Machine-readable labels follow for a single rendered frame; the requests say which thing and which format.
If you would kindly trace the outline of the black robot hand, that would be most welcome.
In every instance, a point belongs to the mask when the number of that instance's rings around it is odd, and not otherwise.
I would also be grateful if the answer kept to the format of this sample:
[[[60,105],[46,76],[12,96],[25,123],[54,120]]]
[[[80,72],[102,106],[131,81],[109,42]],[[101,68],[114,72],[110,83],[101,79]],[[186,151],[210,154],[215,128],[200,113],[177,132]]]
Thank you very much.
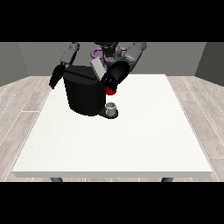
[[[107,69],[101,78],[101,83],[112,90],[116,90],[117,86],[128,76],[129,72],[130,65],[126,61],[117,61]]]
[[[57,83],[59,82],[59,80],[62,78],[63,73],[65,72],[66,67],[62,64],[57,65],[52,72],[52,77],[50,79],[49,82],[49,86],[51,88],[55,88],[55,86],[57,85]]]

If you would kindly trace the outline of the small grey cup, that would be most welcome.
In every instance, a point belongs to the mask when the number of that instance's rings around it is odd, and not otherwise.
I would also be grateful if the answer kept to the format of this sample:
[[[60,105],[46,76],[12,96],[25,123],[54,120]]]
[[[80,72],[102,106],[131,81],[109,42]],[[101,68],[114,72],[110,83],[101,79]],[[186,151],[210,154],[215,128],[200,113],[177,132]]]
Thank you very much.
[[[116,105],[113,102],[108,102],[105,108],[107,116],[114,116],[116,114]]]

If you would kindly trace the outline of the black coffee machine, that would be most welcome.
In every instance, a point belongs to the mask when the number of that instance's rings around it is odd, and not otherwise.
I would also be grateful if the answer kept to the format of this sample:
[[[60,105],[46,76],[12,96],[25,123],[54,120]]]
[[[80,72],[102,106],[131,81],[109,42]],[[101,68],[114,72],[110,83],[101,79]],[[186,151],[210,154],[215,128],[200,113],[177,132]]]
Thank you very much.
[[[113,115],[106,113],[105,89],[91,66],[71,65],[63,73],[63,80],[71,110],[83,116],[118,117],[118,110]]]

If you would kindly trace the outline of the pale grey machine lid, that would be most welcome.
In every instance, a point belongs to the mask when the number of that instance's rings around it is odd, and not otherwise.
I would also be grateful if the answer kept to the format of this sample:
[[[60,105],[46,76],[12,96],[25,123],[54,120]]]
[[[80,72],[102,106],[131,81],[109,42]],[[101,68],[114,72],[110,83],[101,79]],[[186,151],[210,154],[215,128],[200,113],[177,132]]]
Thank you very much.
[[[99,58],[92,59],[90,61],[90,66],[93,68],[96,77],[101,80],[103,75],[106,73],[105,68],[103,67],[102,62]]]

